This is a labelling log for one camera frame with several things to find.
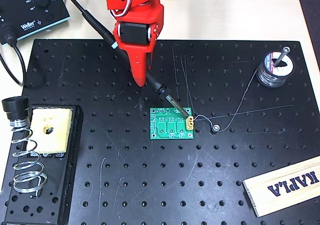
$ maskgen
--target metal spring coil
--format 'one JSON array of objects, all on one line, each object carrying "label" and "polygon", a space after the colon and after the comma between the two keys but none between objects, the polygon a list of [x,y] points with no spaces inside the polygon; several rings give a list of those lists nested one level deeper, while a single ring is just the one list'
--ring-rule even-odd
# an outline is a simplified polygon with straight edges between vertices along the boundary
[{"label": "metal spring coil", "polygon": [[282,86],[288,77],[288,76],[278,77],[270,74],[270,72],[268,72],[266,67],[264,66],[264,63],[261,63],[260,66],[258,67],[256,76],[261,83],[263,83],[269,88],[278,88]]},{"label": "metal spring coil", "polygon": [[[27,155],[31,155],[34,157],[37,157],[36,160],[34,161],[24,161],[21,163],[17,163],[13,166],[13,169],[16,171],[21,171],[25,170],[28,168],[31,168],[35,165],[38,165],[41,167],[40,171],[25,171],[20,174],[17,174],[13,178],[13,188],[18,192],[18,193],[23,193],[23,194],[28,194],[28,193],[34,193],[35,196],[31,195],[30,198],[38,198],[40,190],[46,185],[48,181],[48,176],[44,173],[45,166],[39,162],[41,159],[41,155],[34,150],[37,148],[38,144],[36,141],[30,139],[30,137],[33,135],[33,131],[30,129],[31,123],[29,118],[26,118],[24,120],[13,120],[10,121],[10,126],[13,127],[12,131],[14,133],[16,132],[21,132],[21,131],[27,131],[29,132],[29,135],[22,138],[22,139],[17,139],[17,140],[12,140],[12,144],[18,144],[18,143],[23,143],[23,142],[33,142],[34,147],[31,150],[28,151],[19,151],[19,152],[14,152],[12,154],[13,157],[18,158],[18,157],[24,157]],[[18,184],[21,183],[26,183],[29,181],[32,181],[34,179],[39,179],[38,185],[30,188],[21,188],[18,186]]]}]

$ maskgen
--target wooden plank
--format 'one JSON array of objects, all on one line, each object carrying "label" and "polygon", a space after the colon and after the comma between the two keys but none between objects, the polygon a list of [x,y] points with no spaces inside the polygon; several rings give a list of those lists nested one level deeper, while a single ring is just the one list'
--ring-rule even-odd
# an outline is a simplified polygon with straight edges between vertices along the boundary
[{"label": "wooden plank", "polygon": [[[30,139],[37,142],[40,154],[65,153],[68,146],[72,110],[68,108],[36,108],[32,111]],[[27,150],[35,146],[28,142]]]},{"label": "wooden plank", "polygon": [[243,181],[258,217],[320,196],[320,156]]}]

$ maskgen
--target metal pin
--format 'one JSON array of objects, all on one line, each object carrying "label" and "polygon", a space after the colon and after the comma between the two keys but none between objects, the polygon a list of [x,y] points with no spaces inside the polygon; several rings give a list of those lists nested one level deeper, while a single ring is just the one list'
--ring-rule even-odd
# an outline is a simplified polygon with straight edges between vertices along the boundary
[{"label": "metal pin", "polygon": [[279,58],[275,61],[275,63],[273,64],[273,66],[276,68],[278,67],[279,63],[282,61],[282,59],[285,57],[285,55],[288,55],[290,53],[290,47],[285,46],[282,49],[281,55],[279,56]]},{"label": "metal pin", "polygon": [[189,114],[179,105],[179,103],[176,100],[174,100],[172,96],[168,95],[166,96],[166,99],[169,101],[169,103],[172,104],[172,106],[174,106],[176,109],[180,111],[180,113],[182,113],[184,118],[187,118],[189,116]]}]

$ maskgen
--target black optical breadboard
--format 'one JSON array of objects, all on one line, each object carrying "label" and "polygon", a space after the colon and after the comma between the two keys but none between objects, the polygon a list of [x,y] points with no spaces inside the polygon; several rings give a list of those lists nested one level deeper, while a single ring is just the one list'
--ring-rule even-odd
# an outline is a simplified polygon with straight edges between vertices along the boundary
[{"label": "black optical breadboard", "polygon": [[[299,42],[159,40],[152,73],[183,107],[224,116],[212,119],[223,129],[257,66],[283,46],[291,48],[292,76],[277,89],[254,78],[225,132],[212,134],[196,121],[194,139],[151,141],[150,108],[170,105],[136,86],[103,40],[36,40],[23,95],[32,104],[79,105],[84,113],[69,224],[320,223],[319,197],[258,218],[242,185],[320,154],[320,116]],[[6,173],[3,186],[11,179]],[[43,206],[48,218],[51,205]]]}]

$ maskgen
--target white desk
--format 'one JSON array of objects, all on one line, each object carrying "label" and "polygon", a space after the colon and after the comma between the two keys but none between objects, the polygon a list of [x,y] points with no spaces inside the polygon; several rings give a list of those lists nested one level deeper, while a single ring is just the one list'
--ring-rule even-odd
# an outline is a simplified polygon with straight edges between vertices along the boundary
[{"label": "white desk", "polygon": [[[54,26],[18,42],[28,64],[34,39],[100,39],[69,1],[68,22]],[[106,0],[78,0],[109,30],[115,21],[107,12]],[[292,40],[300,41],[314,93],[320,104],[320,74],[299,0],[164,0],[164,28],[159,39],[193,40]],[[13,71],[20,64],[10,47],[0,48]],[[16,85],[0,65],[0,99],[19,96]],[[0,185],[4,176],[12,138],[8,120],[0,108]]]}]

